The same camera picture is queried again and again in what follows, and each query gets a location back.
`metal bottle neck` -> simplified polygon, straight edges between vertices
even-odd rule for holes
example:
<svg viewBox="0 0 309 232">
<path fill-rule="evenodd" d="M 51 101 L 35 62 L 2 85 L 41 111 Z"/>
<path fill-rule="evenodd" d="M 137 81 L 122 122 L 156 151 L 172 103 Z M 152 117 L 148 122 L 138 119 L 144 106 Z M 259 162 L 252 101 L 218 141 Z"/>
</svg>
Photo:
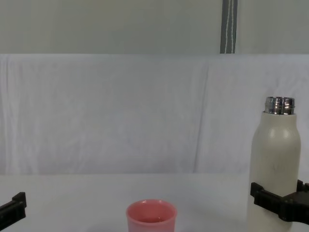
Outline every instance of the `metal bottle neck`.
<svg viewBox="0 0 309 232">
<path fill-rule="evenodd" d="M 265 113 L 273 115 L 293 115 L 295 109 L 294 98 L 267 97 L 265 101 Z"/>
</svg>

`water bottle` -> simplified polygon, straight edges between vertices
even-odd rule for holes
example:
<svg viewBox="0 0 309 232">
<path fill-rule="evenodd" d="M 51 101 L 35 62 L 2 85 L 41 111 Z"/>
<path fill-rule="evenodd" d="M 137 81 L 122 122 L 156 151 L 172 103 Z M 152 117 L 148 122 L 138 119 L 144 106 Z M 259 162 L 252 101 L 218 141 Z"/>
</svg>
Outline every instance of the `water bottle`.
<svg viewBox="0 0 309 232">
<path fill-rule="evenodd" d="M 300 136 L 294 114 L 295 101 L 286 97 L 267 97 L 265 111 L 253 137 L 250 183 L 256 182 L 279 196 L 296 191 L 300 158 Z M 254 203 L 249 195 L 248 232 L 288 232 L 291 222 Z"/>
</svg>

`black plastic bracket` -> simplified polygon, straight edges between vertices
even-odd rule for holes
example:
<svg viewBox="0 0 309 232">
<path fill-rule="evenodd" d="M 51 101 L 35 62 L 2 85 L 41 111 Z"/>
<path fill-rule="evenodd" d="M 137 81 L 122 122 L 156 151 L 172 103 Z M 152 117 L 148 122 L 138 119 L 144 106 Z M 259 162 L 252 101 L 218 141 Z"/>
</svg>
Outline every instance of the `black plastic bracket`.
<svg viewBox="0 0 309 232">
<path fill-rule="evenodd" d="M 278 214 L 283 221 L 297 221 L 309 225 L 309 184 L 298 180 L 296 192 L 280 197 L 253 182 L 250 195 L 254 197 L 255 205 Z"/>
<path fill-rule="evenodd" d="M 26 194 L 20 192 L 12 197 L 12 201 L 0 206 L 0 231 L 26 217 Z"/>
</svg>

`white tabletop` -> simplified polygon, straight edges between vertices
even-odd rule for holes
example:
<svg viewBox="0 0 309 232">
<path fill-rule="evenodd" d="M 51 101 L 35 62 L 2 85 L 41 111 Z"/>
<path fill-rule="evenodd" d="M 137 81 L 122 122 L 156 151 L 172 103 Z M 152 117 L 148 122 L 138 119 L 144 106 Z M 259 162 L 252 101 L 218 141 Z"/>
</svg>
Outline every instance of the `white tabletop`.
<svg viewBox="0 0 309 232">
<path fill-rule="evenodd" d="M 27 217 L 6 232 L 126 232 L 126 207 L 147 198 L 176 205 L 176 232 L 245 231 L 248 175 L 0 176 L 0 183 L 1 204 L 20 191 L 28 204 Z"/>
</svg>

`pink cup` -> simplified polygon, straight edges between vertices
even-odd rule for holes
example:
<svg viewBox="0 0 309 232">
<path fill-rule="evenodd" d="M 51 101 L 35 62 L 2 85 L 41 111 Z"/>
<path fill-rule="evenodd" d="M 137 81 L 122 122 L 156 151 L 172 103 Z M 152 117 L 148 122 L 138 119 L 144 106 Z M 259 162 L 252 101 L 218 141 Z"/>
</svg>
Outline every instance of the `pink cup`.
<svg viewBox="0 0 309 232">
<path fill-rule="evenodd" d="M 174 232 L 176 208 L 162 200 L 142 200 L 126 210 L 129 232 Z"/>
</svg>

